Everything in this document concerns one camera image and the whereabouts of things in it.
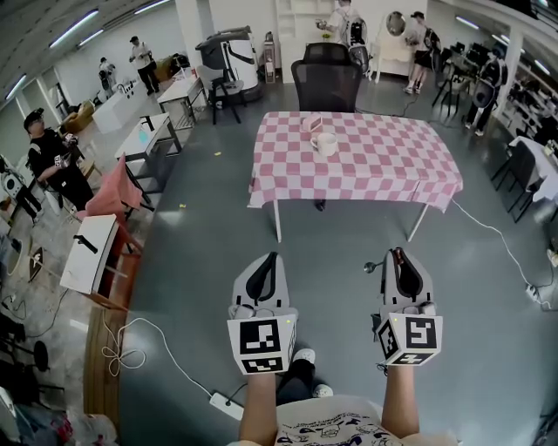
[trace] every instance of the black and white marker cube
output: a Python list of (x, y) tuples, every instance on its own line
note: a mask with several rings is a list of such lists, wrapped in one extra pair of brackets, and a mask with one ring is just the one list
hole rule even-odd
[(441, 316), (389, 313), (378, 328), (386, 365), (421, 366), (442, 349)]
[(296, 314), (228, 321), (235, 361), (245, 375), (289, 369), (296, 338)]

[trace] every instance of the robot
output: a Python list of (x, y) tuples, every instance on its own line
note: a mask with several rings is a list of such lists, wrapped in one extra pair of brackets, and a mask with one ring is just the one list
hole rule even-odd
[(285, 268), (277, 253), (260, 257), (235, 280), (228, 334), (243, 374), (289, 369), (298, 320), (298, 311), (289, 304)]
[[(384, 305), (372, 316), (374, 341), (379, 340), (385, 365), (422, 366), (442, 347), (443, 319), (436, 315), (432, 279), (403, 248), (385, 255), (381, 294)], [(374, 263), (364, 265), (371, 274)]]

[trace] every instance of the pink checkered tablecloth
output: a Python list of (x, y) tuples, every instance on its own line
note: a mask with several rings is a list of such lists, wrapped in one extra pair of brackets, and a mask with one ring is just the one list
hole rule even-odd
[(339, 152), (325, 158), (302, 129), (310, 114), (273, 111), (263, 117), (248, 207), (275, 199), (377, 199), (415, 201), (444, 212), (463, 189), (452, 155), (425, 121), (319, 113), (323, 126), (317, 133), (334, 133), (339, 141)]

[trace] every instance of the forearm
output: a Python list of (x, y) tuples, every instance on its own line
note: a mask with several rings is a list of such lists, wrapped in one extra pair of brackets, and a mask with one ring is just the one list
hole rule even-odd
[(37, 181), (38, 182), (43, 182), (43, 181), (49, 179), (52, 175), (54, 175), (59, 170), (60, 170), (60, 167), (56, 167), (56, 166), (51, 166), (48, 169), (44, 169), (43, 173), (41, 173), (40, 176), (37, 178)]
[(399, 438), (419, 432), (413, 367), (389, 367), (382, 427)]
[(273, 446), (276, 435), (276, 376), (250, 375), (240, 439)]

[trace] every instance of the gray floor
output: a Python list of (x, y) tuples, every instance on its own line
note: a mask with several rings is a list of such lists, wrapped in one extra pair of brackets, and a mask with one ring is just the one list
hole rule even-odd
[[(410, 100), (402, 86), (388, 78), (379, 85), (364, 83), (358, 106), (401, 113)], [(407, 116), (436, 118), (433, 94), (423, 91)], [(430, 210), (407, 244), (419, 204), (331, 201), (319, 213), (309, 201), (286, 201), (280, 205), (283, 243), (277, 245), (269, 205), (247, 208), (262, 116), (297, 106), (294, 86), (277, 84), (263, 101), (241, 110), (242, 125), (229, 111), (221, 112), (217, 126), (209, 119), (199, 123), (153, 218), (130, 319), (143, 316), (158, 324), (193, 378), (212, 392), (230, 395), (244, 382), (226, 324), (233, 281), (252, 260), (277, 250), (285, 261), (291, 303), (301, 315), (298, 340), (316, 350), (318, 375), (338, 394), (382, 403), (385, 378), (375, 365), (382, 353), (372, 343), (370, 317), (379, 305), (380, 274), (364, 274), (363, 264), (381, 260), (391, 247), (406, 247), (430, 272), (445, 317), (442, 353), (417, 371), (423, 431), (451, 430), (465, 445), (530, 444), (543, 406), (555, 402), (558, 314), (542, 312), (527, 298), (497, 234), (451, 205), (446, 214)], [(449, 125), (458, 123), (459, 117)], [(553, 209), (534, 206), (515, 225), (505, 208), (513, 197), (490, 184), (511, 137), (500, 128), (476, 139), (471, 132), (434, 126), (465, 181), (456, 200), (504, 232), (530, 281), (550, 282), (545, 249), (552, 229), (546, 221)], [(174, 367), (160, 335), (140, 324), (126, 335), (126, 347), (144, 349), (147, 361), (143, 368), (122, 372), (123, 443), (234, 440), (238, 423), (208, 404)], [(240, 403), (243, 392), (236, 398)]]

